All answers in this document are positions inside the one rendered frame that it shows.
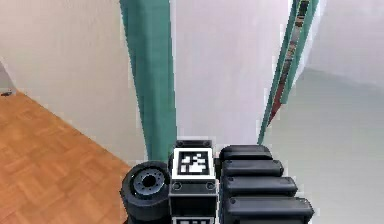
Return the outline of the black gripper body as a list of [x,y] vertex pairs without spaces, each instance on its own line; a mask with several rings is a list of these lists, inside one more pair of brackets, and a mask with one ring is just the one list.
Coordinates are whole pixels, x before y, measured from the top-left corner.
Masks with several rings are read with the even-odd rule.
[[169,184],[166,163],[147,161],[134,166],[120,190],[128,216],[123,224],[170,224]]

